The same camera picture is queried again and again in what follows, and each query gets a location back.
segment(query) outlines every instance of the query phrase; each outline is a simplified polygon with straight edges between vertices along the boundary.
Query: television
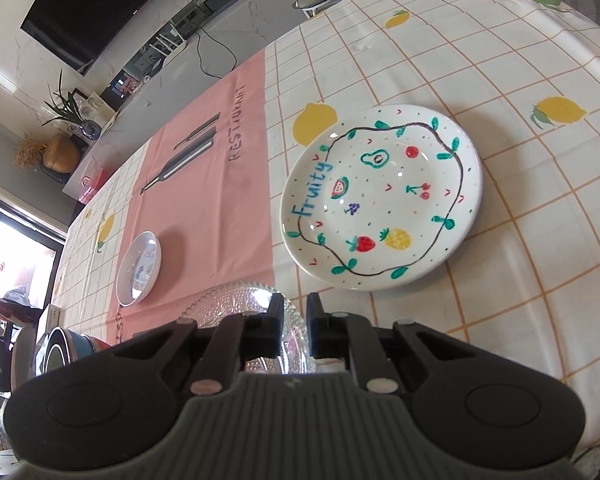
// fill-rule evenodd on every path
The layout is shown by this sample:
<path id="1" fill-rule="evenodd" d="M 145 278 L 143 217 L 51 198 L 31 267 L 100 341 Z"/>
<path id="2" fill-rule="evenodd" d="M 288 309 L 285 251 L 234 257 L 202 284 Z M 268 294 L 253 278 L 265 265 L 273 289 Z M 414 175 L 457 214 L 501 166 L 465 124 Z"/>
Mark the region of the television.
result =
<path id="1" fill-rule="evenodd" d="M 84 74 L 148 0 L 35 0 L 20 28 Z"/>

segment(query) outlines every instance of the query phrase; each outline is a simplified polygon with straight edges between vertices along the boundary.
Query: fruity text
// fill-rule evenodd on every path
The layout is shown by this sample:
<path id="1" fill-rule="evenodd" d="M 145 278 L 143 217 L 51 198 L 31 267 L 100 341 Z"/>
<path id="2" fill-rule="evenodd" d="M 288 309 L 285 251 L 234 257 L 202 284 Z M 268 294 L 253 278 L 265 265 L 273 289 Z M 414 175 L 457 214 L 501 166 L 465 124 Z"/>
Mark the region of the fruity text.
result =
<path id="1" fill-rule="evenodd" d="M 326 162 L 318 162 L 315 165 L 314 172 L 309 175 L 311 179 L 306 183 L 306 197 L 304 197 L 304 203 L 298 209 L 295 204 L 291 207 L 291 212 L 298 216 L 312 216 L 314 213 L 312 210 L 315 208 L 315 204 L 311 202 L 312 198 L 318 198 L 322 190 L 322 184 L 327 178 L 327 173 L 333 169 L 331 164 Z"/>

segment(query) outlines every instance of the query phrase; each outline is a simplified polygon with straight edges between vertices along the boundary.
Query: ceramic plate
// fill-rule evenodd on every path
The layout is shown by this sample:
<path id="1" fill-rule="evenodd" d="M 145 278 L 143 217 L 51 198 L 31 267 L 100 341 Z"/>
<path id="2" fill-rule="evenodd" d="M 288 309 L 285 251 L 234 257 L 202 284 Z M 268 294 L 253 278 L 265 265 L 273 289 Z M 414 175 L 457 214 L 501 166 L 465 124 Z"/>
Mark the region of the ceramic plate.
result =
<path id="1" fill-rule="evenodd" d="M 412 105 L 370 108 L 300 156 L 282 195 L 283 239 L 330 285 L 403 285 L 458 247 L 481 195 L 480 159 L 457 124 Z"/>
<path id="2" fill-rule="evenodd" d="M 155 285 L 160 272 L 162 251 L 158 238 L 151 232 L 140 233 L 122 258 L 116 279 L 120 306 L 142 301 Z"/>

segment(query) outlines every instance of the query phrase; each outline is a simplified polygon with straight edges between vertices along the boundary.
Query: painted watermelon slice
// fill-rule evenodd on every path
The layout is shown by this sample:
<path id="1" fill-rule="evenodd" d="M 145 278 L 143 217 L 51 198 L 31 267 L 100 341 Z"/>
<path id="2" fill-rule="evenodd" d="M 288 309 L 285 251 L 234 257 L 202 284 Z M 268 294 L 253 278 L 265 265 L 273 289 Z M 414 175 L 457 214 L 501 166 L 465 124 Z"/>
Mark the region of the painted watermelon slice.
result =
<path id="1" fill-rule="evenodd" d="M 349 179 L 346 176 L 341 176 L 336 180 L 331 191 L 331 198 L 338 199 L 342 198 L 349 190 Z"/>

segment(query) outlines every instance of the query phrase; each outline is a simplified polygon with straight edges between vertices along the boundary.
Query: black wavy line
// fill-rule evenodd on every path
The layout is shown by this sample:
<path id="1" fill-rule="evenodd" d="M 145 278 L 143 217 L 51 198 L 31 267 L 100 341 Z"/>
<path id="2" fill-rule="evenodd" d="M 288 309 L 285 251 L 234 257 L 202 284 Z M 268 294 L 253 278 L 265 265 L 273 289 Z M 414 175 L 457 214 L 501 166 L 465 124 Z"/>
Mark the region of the black wavy line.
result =
<path id="1" fill-rule="evenodd" d="M 388 132 L 388 131 L 392 131 L 392 130 L 399 130 L 400 128 L 407 128 L 408 126 L 421 126 L 423 128 L 426 128 L 430 133 L 433 134 L 433 136 L 437 140 L 438 144 L 440 146 L 442 146 L 442 148 L 444 148 L 444 150 L 447 153 L 449 153 L 454 158 L 454 160 L 458 164 L 458 168 L 460 169 L 460 186 L 458 186 L 458 193 L 456 193 L 456 198 L 454 199 L 453 203 L 451 204 L 451 207 L 449 208 L 449 211 L 446 212 L 446 216 L 444 218 L 445 221 L 443 221 L 442 224 L 440 225 L 440 229 L 438 229 L 436 237 L 433 238 L 433 241 L 432 241 L 431 245 L 427 248 L 427 250 L 422 254 L 421 257 L 419 257 L 417 260 L 412 261 L 411 263 L 404 264 L 404 265 L 399 265 L 399 266 L 395 266 L 395 267 L 389 267 L 387 269 L 380 270 L 379 272 L 373 272 L 371 274 L 364 274 L 362 272 L 356 272 L 355 270 L 349 269 L 349 266 L 344 263 L 344 261 L 338 256 L 338 254 L 336 253 L 336 251 L 334 251 L 333 249 L 331 249 L 329 246 L 327 246 L 326 244 L 325 245 L 319 244 L 318 242 L 314 242 L 314 241 L 309 240 L 308 238 L 306 238 L 304 236 L 304 234 L 302 234 L 302 228 L 300 227 L 301 216 L 298 216 L 298 233 L 299 233 L 300 237 L 302 238 L 302 240 L 304 240 L 307 243 L 310 243 L 310 244 L 313 244 L 313 245 L 317 245 L 318 247 L 324 247 L 331 254 L 333 254 L 333 256 L 336 257 L 336 259 L 342 264 L 343 267 L 345 267 L 345 269 L 347 269 L 351 274 L 355 274 L 356 276 L 379 276 L 380 274 L 384 274 L 385 272 L 388 272 L 389 270 L 400 269 L 401 267 L 407 267 L 408 268 L 408 267 L 411 267 L 414 264 L 417 264 L 421 259 L 423 259 L 425 256 L 427 256 L 427 254 L 429 253 L 429 251 L 433 248 L 433 246 L 438 241 L 438 238 L 440 237 L 440 233 L 442 232 L 442 229 L 445 228 L 446 220 L 449 218 L 449 215 L 451 214 L 452 209 L 456 206 L 456 203 L 458 202 L 458 198 L 460 197 L 460 191 L 462 190 L 462 181 L 464 180 L 464 167 L 462 166 L 462 162 L 460 161 L 460 157 L 458 157 L 458 154 L 454 150 L 452 150 L 449 146 L 447 146 L 442 139 L 440 139 L 440 136 L 438 135 L 438 133 L 431 126 L 429 126 L 427 123 L 419 123 L 419 122 L 416 122 L 416 123 L 407 123 L 407 124 L 401 124 L 400 126 L 391 126 L 389 128 L 371 128 L 370 126 L 360 126 L 359 128 L 352 128 L 352 130 L 356 130 L 356 131 L 358 131 L 358 130 L 366 130 L 366 131 L 369 131 L 369 132 Z M 329 146 L 329 149 L 327 150 L 327 155 L 324 157 L 324 161 L 325 162 L 329 158 L 329 154 L 331 153 L 331 149 L 333 148 L 333 145 L 336 142 L 338 142 L 340 139 L 342 139 L 344 137 L 347 137 L 349 135 L 350 131 L 351 130 L 349 130 L 347 133 L 339 136 L 337 139 L 334 139 L 334 141 Z"/>

